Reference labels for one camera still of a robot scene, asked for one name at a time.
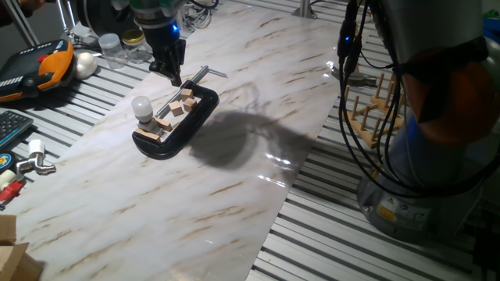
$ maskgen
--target clear plastic container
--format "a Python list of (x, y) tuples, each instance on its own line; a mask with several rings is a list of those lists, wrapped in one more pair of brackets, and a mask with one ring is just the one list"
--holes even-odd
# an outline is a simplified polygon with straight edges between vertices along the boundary
[(110, 69), (122, 69), (128, 63), (127, 53), (123, 50), (118, 35), (102, 35), (99, 38), (99, 45)]
[(147, 62), (152, 57), (152, 49), (146, 43), (142, 30), (129, 30), (123, 34), (123, 43), (128, 59), (133, 63)]

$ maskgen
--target marble surface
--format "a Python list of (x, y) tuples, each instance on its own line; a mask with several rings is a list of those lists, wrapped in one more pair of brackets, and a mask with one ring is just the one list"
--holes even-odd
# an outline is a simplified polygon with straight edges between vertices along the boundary
[(176, 91), (151, 74), (7, 208), (42, 279), (244, 280), (338, 96), (337, 37), (225, 3), (187, 40), (184, 79), (201, 65), (229, 78), (201, 82), (220, 104), (184, 150), (156, 161), (134, 146), (130, 101), (158, 110)]

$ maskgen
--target white plug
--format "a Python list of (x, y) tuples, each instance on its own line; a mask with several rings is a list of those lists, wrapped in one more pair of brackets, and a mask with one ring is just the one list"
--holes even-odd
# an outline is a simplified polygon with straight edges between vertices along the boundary
[(32, 140), (29, 144), (30, 157), (33, 153), (42, 153), (45, 155), (45, 144), (41, 140)]

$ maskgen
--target black cable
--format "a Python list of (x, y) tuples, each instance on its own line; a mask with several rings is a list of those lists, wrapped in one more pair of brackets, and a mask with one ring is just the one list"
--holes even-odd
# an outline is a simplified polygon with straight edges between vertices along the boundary
[(374, 66), (373, 64), (371, 64), (371, 62), (368, 61), (368, 59), (366, 58), (365, 54), (363, 54), (363, 51), (361, 51), (361, 56), (363, 57), (363, 59), (365, 60), (366, 63), (368, 63), (369, 66), (375, 68), (375, 69), (390, 69), (392, 67), (395, 66), (394, 63), (390, 64), (390, 65), (386, 65), (386, 66)]
[[(347, 115), (347, 108), (345, 106), (345, 85), (347, 84), (347, 80), (348, 80), (348, 75), (346, 76), (345, 78), (345, 81), (344, 81), (344, 62), (340, 61), (339, 63), (339, 81), (340, 81), (340, 84), (341, 84), (341, 104), (340, 104), (340, 110), (339, 110), (339, 113), (338, 113), (338, 120), (339, 120), (339, 123), (340, 123), (340, 128), (341, 128), (341, 135), (342, 137), (344, 138), (344, 142), (345, 142), (345, 145), (347, 147), (347, 149), (349, 150), (349, 153), (351, 154), (352, 156), (352, 159), (354, 160), (354, 162), (356, 163), (356, 165), (361, 169), (361, 171), (365, 174), (365, 176), (367, 176), (370, 181), (372, 183), (374, 183), (376, 186), (378, 186), (381, 190), (389, 193), (389, 194), (393, 194), (395, 196), (399, 196), (399, 197), (406, 197), (406, 198), (423, 198), (423, 197), (426, 197), (425, 195), (408, 195), (408, 194), (400, 194), (400, 193), (397, 193), (397, 192), (394, 192), (392, 190), (389, 190), (387, 189), (386, 187), (382, 186), (379, 182), (377, 182), (377, 180), (375, 180), (368, 171), (366, 171), (365, 167), (363, 164), (361, 164), (361, 162), (359, 162), (358, 160), (358, 157), (355, 155), (350, 143), (349, 143), (349, 139), (347, 138), (347, 134), (345, 133), (345, 129), (344, 129), (344, 123), (343, 123), (343, 117), (342, 115), (345, 117), (346, 120), (348, 120), (348, 115)], [(351, 130), (352, 128), (350, 127), (350, 122), (349, 121), (346, 121), (345, 122), (347, 127)], [(357, 137), (356, 135), (352, 135), (352, 138), (355, 140), (357, 140)]]
[[(363, 31), (363, 28), (364, 28), (364, 23), (365, 23), (365, 20), (366, 20), (366, 13), (368, 11), (368, 3), (369, 2), (370, 2), (370, 0), (367, 0), (367, 3), (366, 3), (365, 8), (363, 10), (363, 18), (361, 20), (361, 27), (359, 28), (359, 33), (358, 33), (358, 36), (356, 36), (355, 42), (356, 41), (358, 41), (358, 42), (361, 41), (361, 32)], [(350, 59), (352, 57), (352, 55), (353, 54), (349, 55), (349, 59), (347, 60), (348, 65), (345, 67), (346, 69), (349, 69), (349, 71), (346, 73), (346, 77), (350, 76), (352, 70), (354, 70), (354, 66), (357, 63), (356, 58), (358, 58), (359, 54), (354, 54), (355, 59)], [(342, 69), (339, 70), (339, 73), (342, 73), (342, 76), (344, 76), (344, 70), (345, 70), (343, 68), (344, 59), (343, 58), (339, 58), (339, 62), (341, 62), (341, 66), (342, 66)], [(343, 108), (342, 110), (346, 111), (345, 114), (347, 116), (347, 109)], [(363, 157), (365, 157), (366, 160), (372, 165), (372, 167), (374, 167), (381, 175), (385, 176), (388, 180), (390, 180), (391, 182), (393, 182), (393, 183), (395, 183), (395, 184), (397, 184), (399, 186), (403, 186), (403, 187), (405, 187), (405, 188), (407, 188), (409, 190), (415, 191), (415, 192), (417, 192), (418, 190), (420, 190), (420, 189), (416, 189), (415, 187), (408, 186), (408, 185), (404, 184), (403, 182), (401, 182), (400, 180), (395, 180), (392, 176), (388, 175), (383, 169), (381, 169), (372, 160), (372, 158), (366, 153), (366, 151), (363, 148), (363, 146), (359, 143), (359, 140), (357, 139), (356, 134), (355, 134), (354, 130), (352, 129), (351, 123), (350, 122), (346, 122), (346, 124), (347, 124), (347, 127), (349, 129), (349, 133), (353, 136), (353, 140), (354, 140), (357, 148), (362, 153)]]
[(330, 3), (330, 4), (335, 4), (333, 2), (330, 2), (330, 1), (325, 1), (325, 0), (315, 0), (314, 2), (311, 2), (311, 4), (309, 4), (309, 7), (316, 4), (316, 3), (321, 3), (321, 2), (324, 2), (324, 3)]
[(213, 5), (211, 5), (211, 6), (200, 4), (200, 3), (196, 2), (195, 0), (190, 0), (190, 2), (197, 5), (200, 8), (203, 8), (203, 9), (215, 9), (219, 5), (219, 0), (216, 0), (215, 3), (213, 3)]
[(391, 125), (389, 126), (389, 132), (387, 132), (387, 137), (385, 139), (385, 149), (384, 149), (384, 155), (386, 155), (385, 162), (387, 164), (387, 167), (389, 168), (389, 171), (391, 171), (391, 173), (399, 181), (401, 181), (401, 179), (399, 179), (398, 174), (396, 174), (394, 172), (394, 169), (392, 168), (392, 164), (391, 164), (391, 157), (389, 157), (389, 144), (391, 143), (392, 132), (394, 131), (396, 119), (398, 118), (399, 100), (401, 99), (401, 81), (400, 81), (400, 78), (401, 78), (400, 76), (396, 76), (395, 94), (393, 94), (393, 97), (392, 97), (393, 102), (391, 104), (391, 105), (395, 106), (395, 108), (392, 109), (392, 111), (393, 111), (392, 121), (391, 121)]
[[(395, 55), (393, 50), (390, 48), (389, 53), (392, 54), (391, 58), (393, 62), (397, 65), (397, 58), (395, 58)], [(339, 121), (341, 124), (341, 132), (342, 132), (342, 137), (344, 138), (344, 142), (346, 143), (346, 146), (349, 150), (349, 153), (351, 154), (352, 158), (355, 160), (356, 165), (363, 171), (363, 173), (373, 182), (375, 185), (377, 185), (381, 190), (384, 190), (385, 192), (388, 192), (389, 194), (393, 194), (399, 197), (408, 197), (408, 198), (427, 198), (427, 197), (450, 197), (450, 196), (455, 196), (458, 194), (464, 194), (466, 192), (471, 191), (474, 187), (476, 187), (482, 180), (487, 179), (492, 173), (495, 172), (495, 170), (500, 166), (500, 145), (498, 146), (497, 153), (495, 155), (495, 158), (487, 165), (485, 166), (481, 171), (476, 173), (474, 176), (471, 176), (469, 179), (464, 180), (460, 183), (451, 185), (449, 187), (441, 188), (441, 189), (426, 189), (423, 187), (418, 186), (416, 187), (411, 187), (408, 186), (407, 184), (403, 182), (398, 182), (395, 179), (393, 179), (391, 176), (389, 176), (387, 173), (385, 173), (380, 166), (378, 166), (376, 163), (373, 162), (373, 160), (369, 157), (369, 155), (366, 153), (364, 148), (361, 146), (359, 143), (358, 138), (355, 136), (355, 133), (351, 127), (350, 122), (346, 122), (346, 125), (349, 129), (350, 134), (353, 136), (353, 140), (356, 143), (356, 146), (358, 149), (361, 151), (363, 154), (363, 157), (367, 161), (370, 162), (372, 167), (379, 172), (381, 176), (384, 176), (386, 179), (390, 180), (391, 182), (395, 183), (397, 186), (404, 188), (408, 192), (411, 192), (413, 194), (400, 194), (398, 192), (394, 192), (393, 190), (389, 190), (386, 187), (382, 186), (380, 183), (378, 183), (371, 175), (366, 171), (364, 165), (362, 165), (359, 160), (357, 159), (352, 146), (350, 145), (347, 134), (345, 132), (344, 124), (343, 124), (343, 118), (348, 119), (348, 112), (346, 108), (346, 100), (345, 100), (345, 88), (348, 82), (348, 77), (350, 75), (350, 72), (346, 73), (346, 78), (344, 79), (344, 62), (345, 62), (345, 57), (339, 57), (339, 63), (340, 63), (340, 69), (339, 69), (339, 78), (340, 78), (340, 84), (341, 84), (341, 104), (340, 104), (340, 110), (339, 110)], [(398, 89), (400, 89), (400, 79), (401, 77), (398, 77), (399, 81), (399, 86)], [(390, 110), (392, 110), (399, 99), (401, 98), (401, 95), (399, 92), (395, 94), (395, 97), (392, 100)]]

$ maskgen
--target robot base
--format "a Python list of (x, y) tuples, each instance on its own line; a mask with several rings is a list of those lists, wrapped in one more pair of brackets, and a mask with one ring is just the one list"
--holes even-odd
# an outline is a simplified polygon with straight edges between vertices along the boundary
[[(409, 139), (406, 139), (406, 126), (403, 126), (389, 151), (392, 168), (407, 185), (418, 187), (418, 183), (424, 182), (427, 183), (426, 188), (438, 189), (467, 179), (481, 169), (479, 164), (466, 158), (465, 148), (443, 148), (429, 142), (418, 129), (413, 116), (410, 114), (407, 117), (409, 127), (413, 128)], [(412, 165), (408, 148), (412, 149)], [(415, 195), (378, 173), (372, 176), (396, 194)], [(476, 206), (481, 191), (480, 187), (474, 187), (467, 193), (451, 197), (412, 199), (381, 190), (365, 176), (358, 185), (358, 204), (373, 226), (397, 240), (449, 240)]]

